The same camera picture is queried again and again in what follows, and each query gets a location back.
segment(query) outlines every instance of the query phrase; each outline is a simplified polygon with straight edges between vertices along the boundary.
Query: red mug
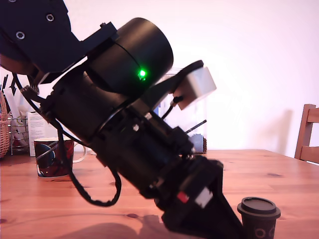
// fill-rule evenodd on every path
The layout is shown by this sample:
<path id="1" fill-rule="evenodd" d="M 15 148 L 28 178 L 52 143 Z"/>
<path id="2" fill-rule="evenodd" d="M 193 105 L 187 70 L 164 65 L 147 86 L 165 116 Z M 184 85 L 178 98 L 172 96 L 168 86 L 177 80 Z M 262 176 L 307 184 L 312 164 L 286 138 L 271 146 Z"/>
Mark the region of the red mug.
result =
<path id="1" fill-rule="evenodd" d="M 64 146 L 66 150 L 66 158 L 71 168 L 74 163 L 81 162 L 87 153 L 86 147 L 84 154 L 80 159 L 73 160 L 74 141 L 64 138 Z M 38 138 L 34 140 L 35 160 L 37 173 L 39 177 L 61 177 L 68 175 L 68 168 L 62 163 L 61 151 L 58 146 L 58 138 Z"/>

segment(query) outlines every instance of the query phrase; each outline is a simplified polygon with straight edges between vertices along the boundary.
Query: cable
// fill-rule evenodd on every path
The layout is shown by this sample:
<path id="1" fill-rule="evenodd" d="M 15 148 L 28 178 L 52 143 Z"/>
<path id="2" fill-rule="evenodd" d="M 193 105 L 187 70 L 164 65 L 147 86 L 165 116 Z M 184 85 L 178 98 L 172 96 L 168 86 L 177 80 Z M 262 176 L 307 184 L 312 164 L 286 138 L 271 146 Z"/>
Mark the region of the cable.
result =
<path id="1" fill-rule="evenodd" d="M 170 105 L 168 110 L 165 112 L 165 114 L 161 117 L 161 119 L 165 119 L 166 116 L 168 116 L 168 114 L 171 112 L 171 110 L 174 108 L 174 106 Z"/>
<path id="2" fill-rule="evenodd" d="M 12 75 L 13 75 L 13 78 L 15 78 L 15 83 L 16 83 L 16 85 L 18 86 L 18 88 L 19 88 L 19 90 L 21 91 L 21 93 L 22 93 L 22 95 L 24 96 L 24 98 L 26 99 L 26 101 L 31 105 L 31 107 L 32 107 L 39 115 L 41 115 L 40 109 L 32 102 L 32 100 L 30 100 L 28 97 L 26 97 L 26 95 L 22 92 L 23 87 L 22 87 L 22 85 L 21 85 L 21 83 L 20 83 L 20 81 L 19 81 L 19 78 L 18 78 L 17 74 L 16 74 L 16 73 L 13 73 Z M 70 135 L 70 134 L 69 134 L 68 132 L 66 132 L 65 130 L 63 130 L 63 134 L 64 134 L 65 136 L 69 137 L 69 138 L 70 138 L 71 140 L 73 140 L 74 142 L 77 142 L 78 144 L 87 147 L 87 145 L 86 145 L 85 143 L 83 143 L 82 141 L 80 141 L 80 140 L 78 140 L 77 138 L 73 137 L 72 135 Z"/>
<path id="3" fill-rule="evenodd" d="M 64 166 L 67 167 L 69 171 L 69 176 L 71 178 L 72 183 L 74 184 L 75 188 L 78 190 L 80 195 L 90 204 L 93 204 L 95 206 L 100 206 L 100 207 L 110 207 L 118 201 L 120 194 L 121 194 L 121 188 L 122 188 L 122 182 L 121 178 L 119 177 L 118 173 L 116 170 L 112 169 L 109 167 L 111 173 L 113 174 L 115 178 L 115 187 L 116 187 L 116 194 L 114 195 L 114 198 L 110 201 L 107 202 L 102 202 L 100 200 L 92 200 L 91 196 L 85 191 L 84 187 L 80 184 L 80 182 L 77 180 L 75 175 L 73 174 L 72 167 L 69 164 L 67 158 L 66 158 L 66 150 L 64 146 L 64 140 L 63 140 L 63 128 L 59 122 L 54 122 L 52 125 L 57 128 L 58 130 L 58 137 L 59 137 L 59 148 L 61 150 L 61 155 L 62 155 L 62 163 Z"/>
<path id="4" fill-rule="evenodd" d="M 17 74 L 13 73 L 13 77 L 15 78 L 15 82 L 16 85 L 18 86 L 19 90 L 21 91 L 21 93 L 23 94 L 22 91 L 22 85 L 17 77 Z M 28 97 L 26 97 L 23 94 L 24 98 L 26 99 L 26 101 L 32 106 L 32 108 L 34 108 L 34 110 L 41 115 L 40 109 L 32 102 L 31 99 L 29 99 Z M 93 204 L 95 206 L 100 206 L 100 207 L 110 207 L 114 204 L 116 204 L 116 202 L 118 201 L 120 194 L 121 194 L 121 188 L 122 188 L 122 182 L 121 182 L 121 178 L 119 176 L 119 174 L 117 173 L 116 170 L 114 170 L 113 168 L 110 168 L 110 171 L 112 173 L 112 175 L 114 176 L 115 179 L 115 187 L 116 187 L 116 194 L 114 195 L 114 198 L 110 201 L 107 202 L 102 202 L 100 200 L 93 200 L 91 198 L 91 196 L 88 194 L 87 191 L 85 191 L 84 187 L 82 186 L 82 184 L 77 180 L 77 178 L 75 177 L 73 171 L 72 171 L 72 167 L 69 164 L 67 157 L 66 157 L 66 150 L 65 150 L 65 146 L 64 146 L 64 139 L 63 139 L 63 135 L 68 136 L 69 138 L 71 138 L 72 140 L 74 140 L 75 142 L 84 145 L 85 144 L 79 140 L 77 140 L 76 138 L 74 138 L 73 136 L 71 136 L 70 134 L 68 134 L 67 132 L 65 132 L 61 126 L 61 124 L 56 120 L 52 120 L 50 121 L 50 123 L 57 129 L 58 131 L 58 145 L 60 147 L 61 150 L 61 155 L 62 155 L 62 164 L 67 167 L 68 169 L 68 174 L 70 176 L 70 179 L 73 183 L 73 185 L 75 186 L 76 190 L 79 192 L 79 194 L 90 204 Z"/>
<path id="5" fill-rule="evenodd" d="M 170 106 L 168 110 L 165 112 L 165 114 L 161 117 L 161 119 L 165 119 L 166 116 L 172 111 L 172 109 L 177 105 L 177 103 L 181 102 L 183 100 L 183 96 L 175 96 L 172 102 L 170 103 Z"/>

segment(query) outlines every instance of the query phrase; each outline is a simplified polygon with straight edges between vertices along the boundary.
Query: coffee cup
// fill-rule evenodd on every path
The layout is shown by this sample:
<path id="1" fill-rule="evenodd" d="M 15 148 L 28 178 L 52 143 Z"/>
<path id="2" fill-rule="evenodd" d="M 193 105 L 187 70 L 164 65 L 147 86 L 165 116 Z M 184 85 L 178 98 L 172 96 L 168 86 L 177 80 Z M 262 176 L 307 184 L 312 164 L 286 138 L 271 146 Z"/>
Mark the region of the coffee cup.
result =
<path id="1" fill-rule="evenodd" d="M 280 209 L 264 198 L 247 197 L 237 207 L 247 239 L 273 239 Z"/>
<path id="2" fill-rule="evenodd" d="M 83 146 L 83 156 L 77 160 L 73 160 L 74 147 L 78 143 L 74 143 L 69 138 L 64 138 L 64 146 L 66 151 L 67 163 L 71 168 L 74 163 L 79 163 L 84 160 L 87 149 Z M 58 145 L 58 138 L 38 138 L 34 140 L 35 160 L 37 173 L 39 177 L 52 178 L 68 175 L 68 168 L 62 163 L 61 150 Z"/>

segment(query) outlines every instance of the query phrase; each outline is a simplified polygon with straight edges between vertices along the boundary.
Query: wooden table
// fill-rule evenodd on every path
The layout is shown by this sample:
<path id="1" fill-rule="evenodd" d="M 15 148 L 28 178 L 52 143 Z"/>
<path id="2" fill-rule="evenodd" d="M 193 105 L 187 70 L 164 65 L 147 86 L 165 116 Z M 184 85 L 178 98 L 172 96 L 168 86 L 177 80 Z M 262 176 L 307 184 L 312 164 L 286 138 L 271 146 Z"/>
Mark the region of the wooden table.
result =
<path id="1" fill-rule="evenodd" d="M 209 151 L 224 164 L 224 194 L 236 212 L 247 196 L 272 200 L 282 211 L 277 239 L 319 238 L 319 166 L 265 150 Z M 113 197 L 114 179 L 93 155 L 74 172 L 94 199 Z M 168 232 L 161 211 L 123 179 L 111 208 L 88 204 L 69 180 L 44 181 L 35 159 L 1 162 L 1 239 L 188 239 Z"/>

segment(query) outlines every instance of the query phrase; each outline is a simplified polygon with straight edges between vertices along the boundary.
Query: bolt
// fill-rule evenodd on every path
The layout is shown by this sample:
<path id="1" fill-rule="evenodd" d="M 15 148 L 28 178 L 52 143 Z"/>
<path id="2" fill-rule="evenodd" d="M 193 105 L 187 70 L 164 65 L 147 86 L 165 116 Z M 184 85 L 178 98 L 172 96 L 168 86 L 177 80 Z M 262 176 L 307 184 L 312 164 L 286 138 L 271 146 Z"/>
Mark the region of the bolt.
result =
<path id="1" fill-rule="evenodd" d="M 22 31 L 17 31 L 15 36 L 19 39 L 19 40 L 23 40 L 25 38 L 25 34 Z"/>
<path id="2" fill-rule="evenodd" d="M 48 21 L 54 21 L 54 16 L 53 16 L 52 14 L 48 14 L 48 15 L 46 16 L 46 19 L 47 19 Z"/>
<path id="3" fill-rule="evenodd" d="M 138 131 L 139 128 L 140 128 L 140 127 L 139 127 L 137 124 L 133 125 L 133 130 L 134 130 L 134 131 Z"/>
<path id="4" fill-rule="evenodd" d="M 147 118 L 148 120 L 150 120 L 150 119 L 152 118 L 151 113 L 148 112 L 148 113 L 145 115 L 145 118 Z"/>

